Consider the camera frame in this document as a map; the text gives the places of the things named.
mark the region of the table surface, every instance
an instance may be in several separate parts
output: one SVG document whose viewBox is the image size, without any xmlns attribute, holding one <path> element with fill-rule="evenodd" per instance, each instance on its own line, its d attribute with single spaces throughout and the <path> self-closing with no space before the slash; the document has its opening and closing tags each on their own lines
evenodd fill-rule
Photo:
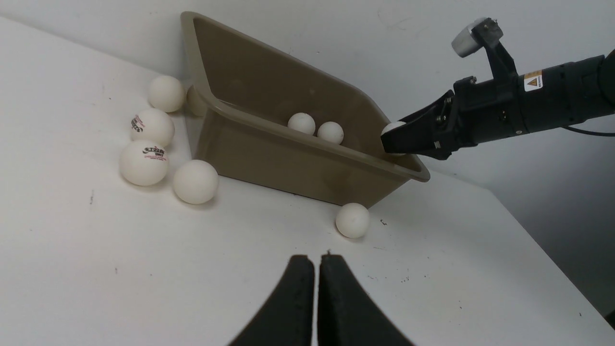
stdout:
<svg viewBox="0 0 615 346">
<path fill-rule="evenodd" d="M 359 241 L 336 232 L 337 206 L 233 179 L 190 206 L 168 177 L 118 173 L 155 72 L 3 18 L 0 37 L 3 345 L 225 345 L 291 255 L 329 250 L 420 346 L 615 344 L 487 190 L 410 182 Z M 169 176 L 190 159 L 173 120 Z"/>
</svg>

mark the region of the ping pong ball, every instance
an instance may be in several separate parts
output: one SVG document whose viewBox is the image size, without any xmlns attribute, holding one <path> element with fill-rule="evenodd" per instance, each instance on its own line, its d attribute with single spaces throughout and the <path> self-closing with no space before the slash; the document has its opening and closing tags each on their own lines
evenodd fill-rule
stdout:
<svg viewBox="0 0 615 346">
<path fill-rule="evenodd" d="M 167 113 L 177 111 L 184 105 L 186 89 L 177 78 L 159 76 L 149 85 L 148 101 L 154 108 Z"/>
<path fill-rule="evenodd" d="M 205 203 L 218 191 L 218 172 L 205 161 L 188 161 L 173 176 L 173 190 L 186 203 Z"/>
<path fill-rule="evenodd" d="M 335 225 L 343 236 L 361 238 L 370 226 L 370 212 L 359 203 L 348 203 L 339 210 Z"/>
<path fill-rule="evenodd" d="M 297 113 L 288 120 L 288 128 L 313 135 L 316 131 L 316 123 L 309 114 Z"/>
<path fill-rule="evenodd" d="M 390 123 L 390 124 L 388 124 L 387 126 L 384 127 L 383 131 L 380 132 L 380 135 L 383 135 L 383 134 L 385 134 L 385 133 L 387 133 L 387 132 L 389 132 L 389 131 L 391 131 L 393 129 L 396 129 L 396 128 L 398 128 L 400 126 L 404 126 L 404 125 L 406 125 L 406 123 L 403 122 L 403 121 L 396 121 L 394 123 Z M 405 154 L 390 154 L 390 155 L 393 155 L 393 156 L 403 156 Z"/>
<path fill-rule="evenodd" d="M 119 171 L 129 182 L 150 186 L 161 181 L 169 168 L 163 147 L 150 140 L 130 142 L 119 157 Z"/>
<path fill-rule="evenodd" d="M 130 123 L 132 140 L 147 139 L 166 147 L 175 134 L 175 125 L 171 117 L 155 108 L 139 112 Z"/>
<path fill-rule="evenodd" d="M 344 140 L 344 130 L 333 121 L 327 121 L 318 128 L 318 137 L 328 142 L 340 144 Z"/>
</svg>

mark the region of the cable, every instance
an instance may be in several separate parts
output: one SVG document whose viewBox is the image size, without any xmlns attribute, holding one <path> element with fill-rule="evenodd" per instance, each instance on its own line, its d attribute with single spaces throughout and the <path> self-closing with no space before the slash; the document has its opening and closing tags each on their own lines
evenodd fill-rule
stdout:
<svg viewBox="0 0 615 346">
<path fill-rule="evenodd" d="M 570 126 L 562 126 L 561 128 L 564 129 L 564 130 L 568 130 L 568 131 L 572 131 L 572 132 L 577 132 L 578 134 L 598 136 L 598 137 L 615 137 L 615 132 L 586 131 L 586 130 L 576 129 L 575 127 L 570 127 Z"/>
</svg>

